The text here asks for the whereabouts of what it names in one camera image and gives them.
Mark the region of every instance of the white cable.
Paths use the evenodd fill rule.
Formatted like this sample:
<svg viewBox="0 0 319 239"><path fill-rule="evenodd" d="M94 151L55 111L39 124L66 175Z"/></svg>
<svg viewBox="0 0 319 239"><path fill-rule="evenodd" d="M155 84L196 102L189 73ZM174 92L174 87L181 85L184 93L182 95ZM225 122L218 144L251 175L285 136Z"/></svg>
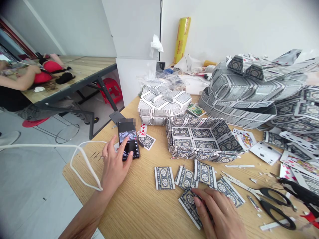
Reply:
<svg viewBox="0 0 319 239"><path fill-rule="evenodd" d="M71 148L76 148L73 155L72 155L72 158L71 158L71 161L70 161L70 167L71 169L75 172L75 174L79 177L79 179L81 180L81 182L83 184L85 184L86 186L90 187L90 188L93 188L95 190L98 190L98 191L103 191L103 188L101 187L101 183L100 183L100 180L99 178L97 177L96 173L94 172L83 148L80 147L80 145L84 144L84 143L91 143L91 142L102 142L102 143L107 143L107 142L104 142L104 141L87 141L87 142L83 142L81 144L79 144L78 146L77 145L72 145L72 144L67 144L67 145L61 145L61 144L11 144L11 145L2 145L0 146L0 149L6 149L6 148L19 148L19 147L64 147L64 148L68 148L68 147L71 147ZM95 187L95 186L92 186L88 183L86 183L82 177L79 175L79 173L76 171L76 169L72 166L72 161L73 161L73 158L75 156L75 153L76 153L76 150L80 150L80 152L82 153L83 155L83 158L86 162L86 165L88 166L92 176L94 177L97 185L98 185L98 188Z"/></svg>

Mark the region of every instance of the red plastic chair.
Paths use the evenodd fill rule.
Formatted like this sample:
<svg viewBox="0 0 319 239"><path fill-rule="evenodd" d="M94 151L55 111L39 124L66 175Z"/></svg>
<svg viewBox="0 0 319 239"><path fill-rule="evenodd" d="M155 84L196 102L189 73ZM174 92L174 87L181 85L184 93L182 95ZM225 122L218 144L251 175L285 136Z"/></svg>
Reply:
<svg viewBox="0 0 319 239"><path fill-rule="evenodd" d="M119 85L117 84L116 80L112 79L112 78L105 78L103 80L107 90L109 91L111 97L112 97L112 94L115 96L114 98L112 97L114 103L116 104L117 102L119 102L121 99L123 99L123 95L122 95L122 91L121 91L121 88L119 87ZM100 91L102 96L103 96L103 99L104 99L104 102L106 104L110 103L107 99L106 99L106 96L104 94L103 91Z"/></svg>

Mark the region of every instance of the workbench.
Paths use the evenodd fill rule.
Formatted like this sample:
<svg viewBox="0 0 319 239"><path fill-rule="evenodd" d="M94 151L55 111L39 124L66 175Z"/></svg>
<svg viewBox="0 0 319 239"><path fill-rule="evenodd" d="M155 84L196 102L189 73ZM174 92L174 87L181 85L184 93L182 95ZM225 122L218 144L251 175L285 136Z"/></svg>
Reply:
<svg viewBox="0 0 319 239"><path fill-rule="evenodd" d="M199 96L192 96L192 102L197 102ZM137 96L121 113L126 118L136 119L136 130L140 127L140 118L137 111L137 106L140 98ZM113 135L117 135L117 128L113 128L113 122L105 126L93 140L109 141ZM263 132L258 130L251 130L257 141L263 138ZM187 169L194 171L194 160L190 159L171 159L172 155L167 149L167 138L165 135L164 126L148 126L147 134L156 138L156 141L150 151L140 147L141 158L133 160L129 172L114 194L112 200L108 204L101 222L98 226L102 235L105 238L205 238L203 229L198 230L190 217L187 215L184 208L178 202L178 198L182 195L184 190L176 186L175 190L156 190L154 167L171 166L173 176L177 175L180 165L185 165ZM96 172L97 176L101 178L103 170L103 160L101 159L101 150L103 143L90 143L84 147L89 161ZM228 163L231 165L255 165L255 168L226 168L223 163L213 163L205 161L205 163L214 167L217 171L217 180L221 178L221 170L232 175L236 179L242 181L249 187L261 188L271 187L275 183L275 178L270 178L267 175L260 175L259 172L272 172L279 175L280 162L278 161L273 166L259 159L253 153L248 152L241 155L241 158ZM86 163L81 154L76 155L73 161L73 166L79 172L81 177L87 183L96 185L93 176L89 172ZM77 197L82 204L85 204L94 192L94 189L85 186L76 174L71 170L68 163L63 169L63 175L68 181ZM249 180L253 178L257 180L257 184ZM252 203L247 198L251 196L257 203L254 196L240 188L237 185L233 186L245 199L246 203L238 208L246 228L248 238L263 238L263 239L294 239L294 238L313 238L311 235L319 236L319 230L314 226L298 230L307 221L299 215L303 215L303 211L309 210L293 196L291 196L292 203L297 207L298 211L294 212L292 208L276 205L283 210L288 216L293 216L297 221L297 230L289 231L283 227L276 227L272 231L262 232L260 226L264 223L268 224L273 220L263 211L257 216L257 211ZM199 188L205 188L207 185L199 184ZM274 188L282 188L279 184L275 184Z"/></svg>

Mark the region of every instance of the woman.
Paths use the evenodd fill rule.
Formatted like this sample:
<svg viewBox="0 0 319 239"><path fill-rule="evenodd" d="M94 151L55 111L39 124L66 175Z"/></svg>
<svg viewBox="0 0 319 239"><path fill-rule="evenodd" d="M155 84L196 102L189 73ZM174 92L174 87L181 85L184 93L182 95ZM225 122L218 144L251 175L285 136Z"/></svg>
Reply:
<svg viewBox="0 0 319 239"><path fill-rule="evenodd" d="M122 184L132 163L133 152L125 163L122 161L125 145L128 137L124 139L119 147L118 153L113 147L116 135L113 136L103 150L104 169L101 179L103 191L95 191L88 202L81 208L70 224L63 231L59 239L91 238L95 232L101 217L117 188ZM203 223L206 237L211 239L246 239L244 224L242 223L233 201L224 194L206 188L192 189L194 193L202 198L194 198L198 214ZM212 224L207 205L214 219Z"/></svg>
<svg viewBox="0 0 319 239"><path fill-rule="evenodd" d="M0 72L7 69L8 65L6 61L0 61ZM39 73L41 73L40 68L33 65L28 66L26 73L17 78L17 80L12 80L0 75L0 107L4 107L7 111L14 112L24 120L41 120L63 112L40 109L21 93L21 91L25 91L32 86L35 75ZM81 110L73 100L61 100L52 104L52 106ZM74 113L74 115L83 120L85 124L90 124L89 115L80 113ZM94 118L94 123L98 121L99 118Z"/></svg>

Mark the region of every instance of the yellow roll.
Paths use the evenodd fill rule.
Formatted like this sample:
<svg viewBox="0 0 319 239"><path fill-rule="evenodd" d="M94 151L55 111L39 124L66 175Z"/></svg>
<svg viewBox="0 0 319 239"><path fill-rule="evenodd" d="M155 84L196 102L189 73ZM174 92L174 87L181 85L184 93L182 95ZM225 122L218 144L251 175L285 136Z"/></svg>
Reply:
<svg viewBox="0 0 319 239"><path fill-rule="evenodd" d="M174 55L174 61L173 61L174 64L178 63L179 60L184 56L191 20L192 19L190 17L181 18L179 20L175 55Z"/></svg>

